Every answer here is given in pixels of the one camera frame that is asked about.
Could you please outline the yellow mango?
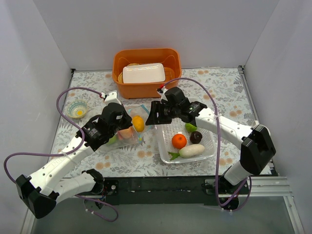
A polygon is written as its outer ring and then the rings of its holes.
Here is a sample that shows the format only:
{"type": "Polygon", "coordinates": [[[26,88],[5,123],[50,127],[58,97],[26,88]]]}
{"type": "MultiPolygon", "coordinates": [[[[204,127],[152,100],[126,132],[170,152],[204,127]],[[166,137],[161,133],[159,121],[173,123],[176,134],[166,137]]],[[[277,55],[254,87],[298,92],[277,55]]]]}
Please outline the yellow mango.
{"type": "Polygon", "coordinates": [[[132,118],[132,124],[137,132],[143,132],[145,128],[144,120],[141,116],[134,116],[132,118]]]}

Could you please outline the clear zip top bag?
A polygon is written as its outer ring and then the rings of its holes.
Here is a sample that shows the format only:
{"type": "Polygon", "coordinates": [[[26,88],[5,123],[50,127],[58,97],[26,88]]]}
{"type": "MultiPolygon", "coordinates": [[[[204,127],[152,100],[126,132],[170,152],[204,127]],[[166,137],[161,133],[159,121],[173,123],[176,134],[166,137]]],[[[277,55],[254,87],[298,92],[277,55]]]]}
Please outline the clear zip top bag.
{"type": "Polygon", "coordinates": [[[126,106],[126,111],[132,118],[132,126],[118,131],[101,149],[108,151],[141,143],[144,133],[151,129],[145,124],[150,113],[145,105],[126,106]]]}

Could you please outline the peach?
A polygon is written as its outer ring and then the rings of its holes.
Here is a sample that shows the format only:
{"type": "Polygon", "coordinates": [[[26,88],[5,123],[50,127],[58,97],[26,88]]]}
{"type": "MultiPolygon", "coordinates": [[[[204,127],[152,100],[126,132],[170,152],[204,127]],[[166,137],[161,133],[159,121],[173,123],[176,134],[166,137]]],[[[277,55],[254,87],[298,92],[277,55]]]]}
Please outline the peach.
{"type": "Polygon", "coordinates": [[[133,137],[133,129],[132,127],[128,128],[128,129],[123,129],[123,130],[119,130],[118,134],[123,138],[123,139],[130,139],[133,137]]]}

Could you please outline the white radish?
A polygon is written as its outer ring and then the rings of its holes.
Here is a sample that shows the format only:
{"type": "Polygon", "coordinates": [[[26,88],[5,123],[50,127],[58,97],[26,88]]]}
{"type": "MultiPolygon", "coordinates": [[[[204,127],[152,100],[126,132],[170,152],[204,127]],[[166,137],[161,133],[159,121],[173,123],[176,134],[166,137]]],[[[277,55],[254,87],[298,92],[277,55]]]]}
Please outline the white radish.
{"type": "Polygon", "coordinates": [[[205,151],[205,147],[201,144],[192,144],[180,149],[177,153],[168,152],[171,156],[170,160],[175,160],[178,157],[191,158],[197,155],[201,155],[205,151]]]}

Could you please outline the orange tangerine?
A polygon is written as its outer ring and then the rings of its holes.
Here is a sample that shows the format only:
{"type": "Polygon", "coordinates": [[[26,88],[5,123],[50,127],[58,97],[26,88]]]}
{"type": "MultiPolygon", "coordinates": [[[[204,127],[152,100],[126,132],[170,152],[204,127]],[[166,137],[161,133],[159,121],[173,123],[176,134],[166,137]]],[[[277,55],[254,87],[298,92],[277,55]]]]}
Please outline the orange tangerine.
{"type": "Polygon", "coordinates": [[[183,134],[175,134],[172,137],[172,146],[177,148],[177,149],[182,149],[183,147],[186,146],[187,144],[187,139],[183,134]]]}

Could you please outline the green apple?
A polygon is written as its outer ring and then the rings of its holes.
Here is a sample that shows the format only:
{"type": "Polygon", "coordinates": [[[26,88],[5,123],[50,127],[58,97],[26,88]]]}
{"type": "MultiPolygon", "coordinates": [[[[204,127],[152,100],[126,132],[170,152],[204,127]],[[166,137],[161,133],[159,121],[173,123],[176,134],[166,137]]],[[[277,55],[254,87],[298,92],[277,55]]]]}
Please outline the green apple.
{"type": "Polygon", "coordinates": [[[114,135],[112,138],[109,139],[109,141],[106,143],[106,145],[113,145],[115,143],[117,143],[118,141],[118,136],[114,135]]]}

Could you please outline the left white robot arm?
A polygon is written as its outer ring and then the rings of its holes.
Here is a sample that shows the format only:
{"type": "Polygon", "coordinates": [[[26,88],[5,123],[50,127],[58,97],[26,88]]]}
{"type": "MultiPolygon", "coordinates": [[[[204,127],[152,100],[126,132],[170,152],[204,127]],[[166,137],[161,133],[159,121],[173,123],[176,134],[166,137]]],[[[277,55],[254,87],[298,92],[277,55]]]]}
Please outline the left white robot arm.
{"type": "Polygon", "coordinates": [[[41,169],[26,177],[20,175],[16,185],[20,198],[37,218],[48,215],[61,201],[74,195],[90,192],[98,195],[104,188],[104,177],[95,169],[84,171],[79,176],[64,179],[83,159],[108,143],[119,130],[132,126],[132,119],[120,103],[109,103],[101,115],[91,118],[78,131],[65,148],[41,169]]]}

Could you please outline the green lime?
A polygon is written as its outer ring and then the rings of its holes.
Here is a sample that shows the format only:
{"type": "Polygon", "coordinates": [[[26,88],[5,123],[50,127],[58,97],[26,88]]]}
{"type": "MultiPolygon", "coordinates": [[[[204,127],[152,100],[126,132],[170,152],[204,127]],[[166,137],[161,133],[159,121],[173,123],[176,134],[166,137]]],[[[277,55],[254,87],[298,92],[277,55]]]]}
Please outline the green lime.
{"type": "Polygon", "coordinates": [[[197,127],[194,126],[194,125],[192,125],[192,124],[190,124],[190,123],[186,123],[186,124],[185,124],[185,129],[186,129],[187,132],[189,132],[189,133],[192,133],[192,132],[197,131],[197,127]]]}

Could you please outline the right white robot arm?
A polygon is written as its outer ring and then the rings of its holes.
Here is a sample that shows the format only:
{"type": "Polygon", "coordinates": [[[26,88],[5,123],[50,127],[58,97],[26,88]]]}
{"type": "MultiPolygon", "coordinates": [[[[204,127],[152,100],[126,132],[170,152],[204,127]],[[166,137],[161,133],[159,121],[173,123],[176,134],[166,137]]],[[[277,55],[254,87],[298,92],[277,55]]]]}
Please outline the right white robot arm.
{"type": "Polygon", "coordinates": [[[246,126],[218,116],[205,104],[188,99],[178,87],[159,89],[146,125],[155,125],[161,160],[167,164],[195,162],[218,153],[213,134],[240,150],[240,159],[228,168],[215,187],[231,194],[249,176],[258,176],[276,153],[270,131],[261,124],[246,126]]]}

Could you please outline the dark purple mangosteen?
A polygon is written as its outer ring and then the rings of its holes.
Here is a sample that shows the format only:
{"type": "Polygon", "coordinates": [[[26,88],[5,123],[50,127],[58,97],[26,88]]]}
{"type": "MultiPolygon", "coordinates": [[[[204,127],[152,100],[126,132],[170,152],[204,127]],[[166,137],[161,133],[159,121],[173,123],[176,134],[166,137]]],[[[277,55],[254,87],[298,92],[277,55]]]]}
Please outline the dark purple mangosteen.
{"type": "Polygon", "coordinates": [[[202,140],[203,136],[201,132],[194,131],[190,135],[190,142],[192,144],[199,144],[202,140]]]}

